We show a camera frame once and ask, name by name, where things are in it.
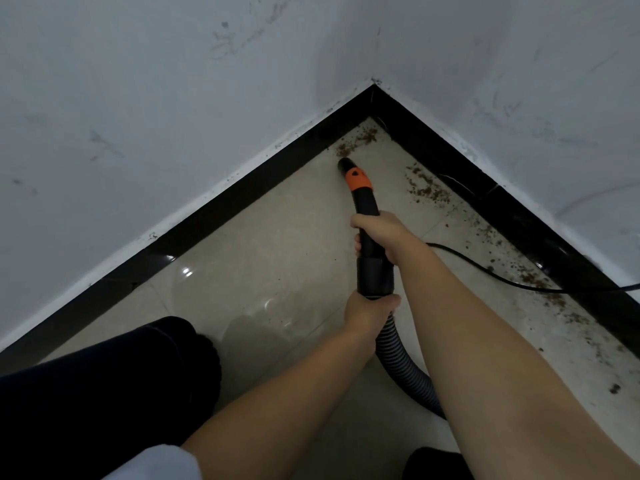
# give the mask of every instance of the beige tile floor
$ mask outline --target beige tile floor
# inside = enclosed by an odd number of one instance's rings
[[[511,279],[544,275],[367,120],[143,284],[53,356],[178,315],[211,336],[223,364],[220,406],[299,360],[340,327],[355,288],[353,204],[336,163],[367,170],[380,208],[425,241],[468,254]],[[443,260],[555,368],[612,439],[640,461],[640,361],[571,298],[497,282],[451,255]],[[397,292],[404,296],[399,276]],[[421,366],[404,300],[398,329]],[[621,388],[610,393],[613,384]],[[442,419],[407,398],[371,361],[302,460],[295,478],[398,478],[417,447],[457,450]]]

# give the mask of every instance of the white sleeve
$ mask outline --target white sleeve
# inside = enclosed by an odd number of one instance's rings
[[[177,446],[158,445],[107,475],[104,480],[202,480],[198,461]]]

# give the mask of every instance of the hand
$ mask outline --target hand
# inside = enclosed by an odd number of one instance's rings
[[[397,249],[407,239],[415,236],[407,229],[400,219],[391,212],[380,212],[379,216],[363,216],[355,214],[351,217],[351,227],[364,229],[371,238],[382,246],[387,258],[397,265]],[[360,234],[356,234],[356,253],[362,249]]]
[[[399,305],[400,297],[396,294],[371,300],[354,291],[344,309],[345,330],[363,334],[373,343],[387,322],[388,316]]]

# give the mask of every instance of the vacuum hose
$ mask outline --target vacuum hose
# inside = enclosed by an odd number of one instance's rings
[[[351,190],[356,212],[366,216],[379,216],[373,187],[362,168],[357,167],[349,158],[340,159],[338,168]],[[357,265],[358,292],[369,299],[393,293],[394,265],[387,259],[385,250],[363,229],[360,229],[360,243],[362,250]],[[376,355],[400,389],[429,411],[441,418],[445,417],[430,377],[414,364],[404,349],[393,315],[389,315],[376,339]]]

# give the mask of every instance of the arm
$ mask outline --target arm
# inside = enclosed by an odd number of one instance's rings
[[[538,352],[395,216],[351,224],[400,268],[425,364],[477,479],[640,477]]]
[[[309,357],[229,404],[182,448],[204,480],[283,479],[376,350],[375,339],[400,303],[354,292],[345,327]]]

